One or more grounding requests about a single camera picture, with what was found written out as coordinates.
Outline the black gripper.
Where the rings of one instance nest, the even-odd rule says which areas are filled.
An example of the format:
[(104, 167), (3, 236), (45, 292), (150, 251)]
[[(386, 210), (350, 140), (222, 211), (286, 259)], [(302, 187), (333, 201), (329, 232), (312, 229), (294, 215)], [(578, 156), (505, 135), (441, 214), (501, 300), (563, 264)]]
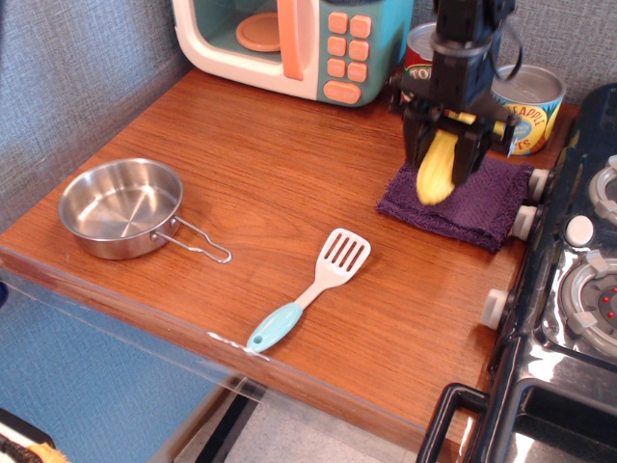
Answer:
[[(438, 28), (433, 34), (429, 80), (413, 80), (402, 72), (394, 84), (411, 98), (403, 114), (404, 143), (411, 166), (421, 165), (439, 128), (453, 125), (446, 121), (448, 115), (467, 113), (476, 117), (475, 123), (459, 123), (456, 129), (452, 181), (462, 185), (479, 169), (489, 149), (512, 152), (520, 119), (501, 107), (491, 94), (493, 82), (499, 77), (496, 58), (501, 30), (482, 28), (461, 38), (455, 33), (454, 29)], [(504, 124), (500, 137), (493, 135), (494, 123)]]

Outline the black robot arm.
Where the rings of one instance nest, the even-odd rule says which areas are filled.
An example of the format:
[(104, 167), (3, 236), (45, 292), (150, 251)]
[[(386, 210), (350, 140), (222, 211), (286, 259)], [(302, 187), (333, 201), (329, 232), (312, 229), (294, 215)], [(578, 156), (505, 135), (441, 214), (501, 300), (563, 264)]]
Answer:
[(502, 29), (514, 1), (436, 1), (431, 76), (403, 73), (397, 87), (412, 96), (403, 113), (408, 162), (418, 168), (437, 134), (456, 138), (451, 180), (464, 184), (487, 151), (511, 153), (520, 118), (492, 94)]

